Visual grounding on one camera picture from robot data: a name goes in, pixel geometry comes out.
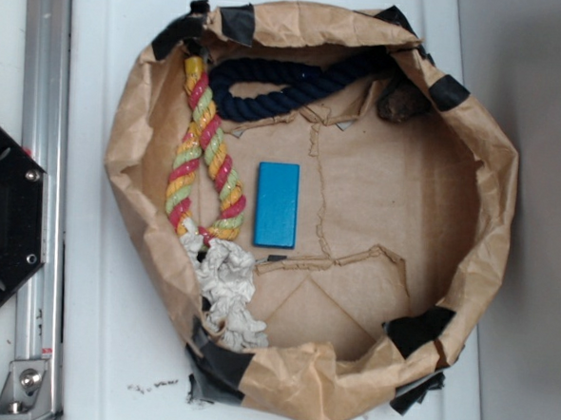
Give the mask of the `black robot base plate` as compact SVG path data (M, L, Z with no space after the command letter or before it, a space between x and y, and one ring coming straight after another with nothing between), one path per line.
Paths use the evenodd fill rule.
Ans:
M0 127L0 307L43 265L45 172Z

